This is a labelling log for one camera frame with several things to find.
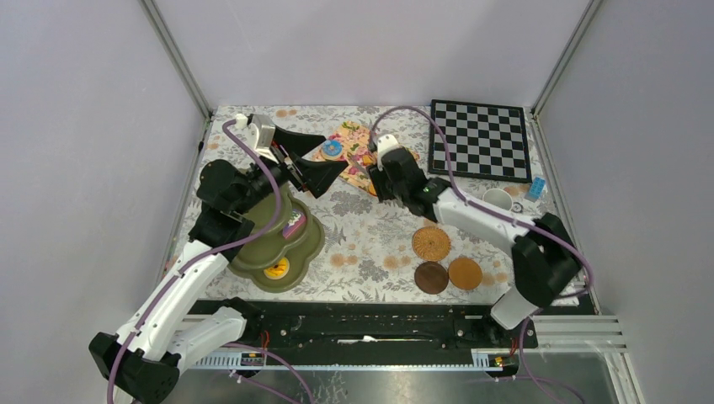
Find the blue donut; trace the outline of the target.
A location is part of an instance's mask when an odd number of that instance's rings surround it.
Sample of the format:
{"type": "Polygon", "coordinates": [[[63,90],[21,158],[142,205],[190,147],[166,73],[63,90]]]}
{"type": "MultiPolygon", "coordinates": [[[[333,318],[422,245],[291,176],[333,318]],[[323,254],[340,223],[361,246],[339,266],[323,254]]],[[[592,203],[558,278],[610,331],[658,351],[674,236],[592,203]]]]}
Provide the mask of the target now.
{"type": "Polygon", "coordinates": [[[336,161],[342,158],[344,149],[339,141],[328,139],[322,144],[320,153],[325,160],[336,161]]]}

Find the woven rattan coaster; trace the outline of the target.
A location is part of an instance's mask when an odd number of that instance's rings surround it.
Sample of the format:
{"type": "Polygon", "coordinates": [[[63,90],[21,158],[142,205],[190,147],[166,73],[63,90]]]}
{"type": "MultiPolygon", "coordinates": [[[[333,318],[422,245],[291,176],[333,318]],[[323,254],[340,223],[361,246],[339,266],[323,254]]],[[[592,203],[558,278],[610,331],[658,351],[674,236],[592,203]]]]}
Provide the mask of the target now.
{"type": "Polygon", "coordinates": [[[412,248],[423,260],[438,262],[449,255],[451,243],[445,231],[426,226],[413,233],[412,248]]]}

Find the dark brown wooden coaster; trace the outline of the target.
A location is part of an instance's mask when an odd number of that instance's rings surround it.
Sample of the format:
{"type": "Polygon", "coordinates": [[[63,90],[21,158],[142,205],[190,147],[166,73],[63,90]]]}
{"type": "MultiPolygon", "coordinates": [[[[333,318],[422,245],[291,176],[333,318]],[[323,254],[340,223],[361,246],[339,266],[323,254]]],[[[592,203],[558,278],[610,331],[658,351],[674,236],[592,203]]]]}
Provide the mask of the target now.
{"type": "Polygon", "coordinates": [[[437,295],[448,286],[449,275],[440,263],[427,261],[415,269],[414,282],[424,293],[437,295]]]}

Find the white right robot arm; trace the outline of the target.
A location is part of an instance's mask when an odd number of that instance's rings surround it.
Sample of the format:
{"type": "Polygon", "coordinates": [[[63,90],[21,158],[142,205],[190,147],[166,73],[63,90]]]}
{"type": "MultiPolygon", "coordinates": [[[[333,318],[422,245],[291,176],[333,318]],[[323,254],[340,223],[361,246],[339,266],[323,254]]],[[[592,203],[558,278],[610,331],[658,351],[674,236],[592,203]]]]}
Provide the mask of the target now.
{"type": "Polygon", "coordinates": [[[484,338],[493,346],[506,345],[526,318],[561,299],[571,280],[587,267],[557,216],[531,218],[474,199],[451,179],[427,177],[403,146],[378,152],[375,162],[361,170],[378,200],[398,201],[414,215],[466,231],[511,258],[514,285],[482,325],[484,338]]]}

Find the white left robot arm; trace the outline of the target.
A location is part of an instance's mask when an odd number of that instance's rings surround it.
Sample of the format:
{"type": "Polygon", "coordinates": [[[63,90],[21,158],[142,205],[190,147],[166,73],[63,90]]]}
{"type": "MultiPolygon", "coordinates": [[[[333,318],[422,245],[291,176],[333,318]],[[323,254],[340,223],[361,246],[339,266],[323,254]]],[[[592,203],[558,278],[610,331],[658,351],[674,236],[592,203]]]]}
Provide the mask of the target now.
{"type": "Polygon", "coordinates": [[[201,169],[196,191],[201,211],[183,251],[129,321],[115,333],[97,334],[89,344],[110,391],[120,389],[138,403],[160,403],[181,374],[206,355],[236,341],[252,345],[262,335],[259,310],[243,300],[224,303],[187,330],[179,326],[206,286],[280,218],[275,210],[257,228],[248,218],[251,209],[267,198],[281,206],[285,183],[320,197],[345,163],[306,160],[324,136],[285,130],[258,115],[248,117],[247,127],[250,136],[242,149],[252,159],[250,167],[215,160],[201,169]]]}

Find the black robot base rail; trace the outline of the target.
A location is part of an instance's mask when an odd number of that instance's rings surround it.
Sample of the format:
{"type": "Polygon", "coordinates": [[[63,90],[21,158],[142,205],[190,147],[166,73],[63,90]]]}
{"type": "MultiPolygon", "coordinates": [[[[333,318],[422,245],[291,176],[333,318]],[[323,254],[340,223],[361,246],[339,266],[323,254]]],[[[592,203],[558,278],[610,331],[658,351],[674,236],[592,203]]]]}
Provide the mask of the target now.
{"type": "Polygon", "coordinates": [[[488,306],[314,303],[232,298],[201,300],[189,319],[222,307],[248,318],[239,342],[266,348],[293,365],[471,365],[474,352],[516,354],[536,348],[533,327],[507,330],[488,306]]]}

